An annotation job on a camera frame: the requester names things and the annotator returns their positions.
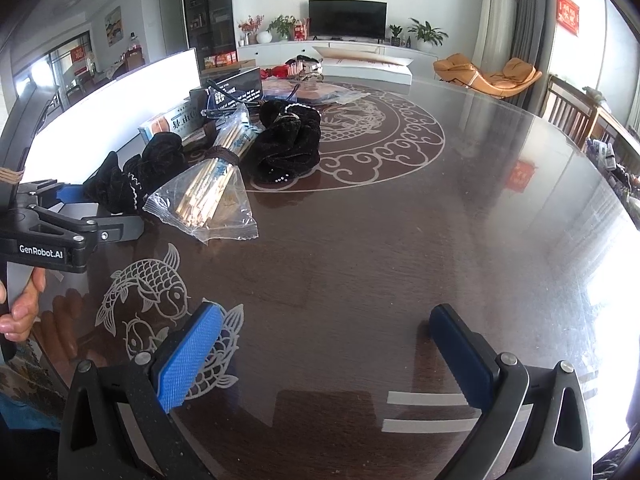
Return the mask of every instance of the orange chair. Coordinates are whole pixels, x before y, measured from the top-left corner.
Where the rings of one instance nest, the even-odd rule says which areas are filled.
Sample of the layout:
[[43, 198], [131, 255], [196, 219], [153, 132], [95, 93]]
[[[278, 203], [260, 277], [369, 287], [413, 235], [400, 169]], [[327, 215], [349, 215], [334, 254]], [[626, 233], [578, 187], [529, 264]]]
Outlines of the orange chair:
[[454, 85], [473, 88], [498, 99], [511, 97], [529, 88], [542, 77], [542, 72], [517, 57], [511, 58], [501, 72], [483, 74], [462, 54], [433, 63], [435, 73]]

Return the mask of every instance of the metal screw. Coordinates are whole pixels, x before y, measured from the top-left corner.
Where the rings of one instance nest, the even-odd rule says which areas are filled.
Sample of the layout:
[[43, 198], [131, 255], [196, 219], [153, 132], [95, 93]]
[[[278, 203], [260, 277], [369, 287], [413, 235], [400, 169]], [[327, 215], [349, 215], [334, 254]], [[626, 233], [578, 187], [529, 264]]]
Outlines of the metal screw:
[[507, 366], [513, 366], [518, 364], [518, 358], [510, 352], [503, 352], [500, 354], [500, 361]]
[[149, 352], [140, 352], [133, 359], [137, 365], [143, 366], [151, 361], [151, 354]]
[[78, 371], [81, 374], [84, 374], [85, 372], [88, 372], [91, 369], [91, 361], [80, 361], [80, 364], [78, 365]]
[[563, 372], [567, 372], [568, 374], [574, 373], [574, 366], [569, 361], [560, 361], [560, 367]]

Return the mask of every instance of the black tv screen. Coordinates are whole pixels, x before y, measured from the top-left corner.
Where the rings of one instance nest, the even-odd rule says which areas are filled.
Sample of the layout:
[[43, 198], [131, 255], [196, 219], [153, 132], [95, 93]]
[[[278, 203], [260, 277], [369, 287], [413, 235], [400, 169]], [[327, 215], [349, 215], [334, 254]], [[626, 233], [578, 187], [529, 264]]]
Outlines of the black tv screen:
[[362, 0], [309, 0], [311, 36], [352, 36], [383, 40], [386, 3]]

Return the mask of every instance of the flower vase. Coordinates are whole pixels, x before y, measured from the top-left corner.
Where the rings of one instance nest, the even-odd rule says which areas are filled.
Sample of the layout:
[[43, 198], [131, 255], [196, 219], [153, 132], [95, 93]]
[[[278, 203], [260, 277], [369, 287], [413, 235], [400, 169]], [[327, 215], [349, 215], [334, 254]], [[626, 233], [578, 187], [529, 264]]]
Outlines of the flower vase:
[[418, 50], [424, 52], [425, 54], [428, 54], [433, 49], [433, 43], [431, 43], [430, 41], [418, 40], [417, 46]]

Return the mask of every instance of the black velvet bag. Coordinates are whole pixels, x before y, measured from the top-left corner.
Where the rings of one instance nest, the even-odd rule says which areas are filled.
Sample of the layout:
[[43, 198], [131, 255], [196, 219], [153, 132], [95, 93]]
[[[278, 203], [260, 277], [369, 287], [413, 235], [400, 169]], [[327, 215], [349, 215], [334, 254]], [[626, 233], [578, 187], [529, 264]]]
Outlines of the black velvet bag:
[[180, 136], [161, 132], [122, 170], [118, 155], [109, 153], [97, 173], [82, 184], [82, 191], [111, 213], [135, 214], [142, 211], [147, 195], [187, 168]]
[[243, 167], [262, 184], [288, 182], [309, 173], [319, 162], [320, 113], [283, 101], [260, 107], [265, 130], [255, 140]]

